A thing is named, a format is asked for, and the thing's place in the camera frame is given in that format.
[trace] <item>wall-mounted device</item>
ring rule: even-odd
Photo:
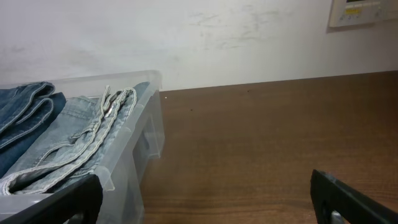
[[[396,0],[334,0],[329,26],[350,26],[387,19],[390,1]]]

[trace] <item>black object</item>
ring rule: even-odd
[[[398,223],[398,214],[322,171],[312,172],[311,198],[319,224],[333,223],[334,211],[351,224]]]
[[[3,220],[0,224],[89,223],[97,221],[103,194],[96,175],[87,177],[52,194],[41,202]]]

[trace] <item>plastic bin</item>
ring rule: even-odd
[[[164,145],[160,108],[161,75],[143,71],[50,81],[56,92],[67,97],[102,95],[106,85],[111,91],[150,82],[132,114],[122,126],[107,155],[95,170],[103,188],[103,203],[97,223],[141,223],[144,206],[139,182],[148,159],[159,158]],[[0,86],[14,88],[18,85]],[[51,194],[0,196],[0,220],[20,212]]]

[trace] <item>folded clothing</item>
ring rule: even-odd
[[[0,176],[45,131],[51,123],[46,121],[57,116],[54,106],[62,110],[65,97],[50,97],[54,90],[47,82],[0,90]]]
[[[135,89],[126,88],[101,98],[69,99],[55,121],[0,180],[0,195],[48,191],[74,172],[85,175],[102,159],[137,101]]]

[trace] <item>dark blue jeans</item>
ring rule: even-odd
[[[0,177],[48,128],[65,106],[51,83],[0,90]]]

